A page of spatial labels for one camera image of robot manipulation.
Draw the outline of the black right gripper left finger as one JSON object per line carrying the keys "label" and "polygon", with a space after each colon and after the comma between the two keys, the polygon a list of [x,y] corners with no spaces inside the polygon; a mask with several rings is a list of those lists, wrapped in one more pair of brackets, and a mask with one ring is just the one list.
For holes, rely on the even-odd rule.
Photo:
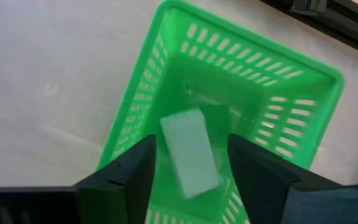
{"label": "black right gripper left finger", "polygon": [[156,163],[149,134],[100,170],[75,184],[80,219],[89,224],[145,222]]}

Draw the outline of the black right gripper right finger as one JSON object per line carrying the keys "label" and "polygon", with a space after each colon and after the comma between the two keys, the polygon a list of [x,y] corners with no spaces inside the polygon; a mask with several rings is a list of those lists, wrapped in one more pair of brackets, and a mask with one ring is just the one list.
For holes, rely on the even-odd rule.
{"label": "black right gripper right finger", "polygon": [[236,134],[228,137],[227,153],[250,222],[281,223],[288,189],[300,180],[292,163]]}

